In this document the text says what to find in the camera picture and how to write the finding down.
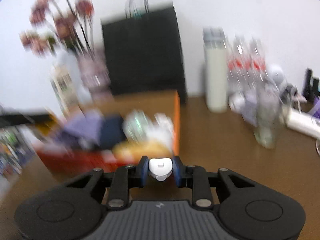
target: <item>black paper bag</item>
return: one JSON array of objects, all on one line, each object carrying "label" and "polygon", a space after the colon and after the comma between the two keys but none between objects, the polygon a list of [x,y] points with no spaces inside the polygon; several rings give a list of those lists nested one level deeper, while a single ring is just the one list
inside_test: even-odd
[{"label": "black paper bag", "polygon": [[177,90],[186,85],[177,17],[173,6],[139,18],[102,24],[113,95],[148,90]]}]

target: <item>white tumbler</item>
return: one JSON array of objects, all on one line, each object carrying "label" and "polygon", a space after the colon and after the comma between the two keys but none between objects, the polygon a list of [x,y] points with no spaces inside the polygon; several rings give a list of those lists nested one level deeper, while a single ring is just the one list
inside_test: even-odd
[{"label": "white tumbler", "polygon": [[206,103],[211,112],[227,110],[227,49],[222,29],[204,29]]}]

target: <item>table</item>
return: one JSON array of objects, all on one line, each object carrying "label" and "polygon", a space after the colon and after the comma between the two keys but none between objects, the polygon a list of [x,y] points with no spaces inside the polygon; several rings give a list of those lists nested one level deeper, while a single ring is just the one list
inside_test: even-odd
[{"label": "table", "polygon": [[[275,150],[257,144],[253,128],[240,115],[208,111],[203,98],[190,98],[181,108],[180,157],[184,164],[203,166],[207,171],[227,167],[256,182],[296,199],[307,220],[299,240],[320,235],[320,157],[315,140],[284,129]],[[38,157],[24,169],[20,180],[0,205],[0,240],[20,240],[13,222],[18,204],[67,177],[51,174]],[[217,196],[212,189],[215,203]],[[177,189],[169,179],[144,189],[132,189],[137,199],[188,199],[190,189]]]}]

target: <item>ribbed gray panel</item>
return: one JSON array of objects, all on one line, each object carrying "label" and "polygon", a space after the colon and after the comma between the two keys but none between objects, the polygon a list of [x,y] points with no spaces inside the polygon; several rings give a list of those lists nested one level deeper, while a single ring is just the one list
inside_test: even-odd
[{"label": "ribbed gray panel", "polygon": [[84,240],[236,240],[214,215],[191,208],[187,201],[133,201],[110,212]]}]

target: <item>metal screw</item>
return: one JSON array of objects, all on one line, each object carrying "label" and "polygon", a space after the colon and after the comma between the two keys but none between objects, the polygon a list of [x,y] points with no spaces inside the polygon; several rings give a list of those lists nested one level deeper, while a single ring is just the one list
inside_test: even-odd
[{"label": "metal screw", "polygon": [[196,201],[196,205],[198,207],[210,207],[211,204],[212,204],[212,202],[209,199],[206,199],[206,198],[198,199]]},{"label": "metal screw", "polygon": [[114,198],[114,199],[111,199],[108,202],[108,205],[110,207],[113,207],[113,208],[119,208],[119,207],[122,207],[124,205],[124,201],[122,199],[119,199],[119,198]]}]

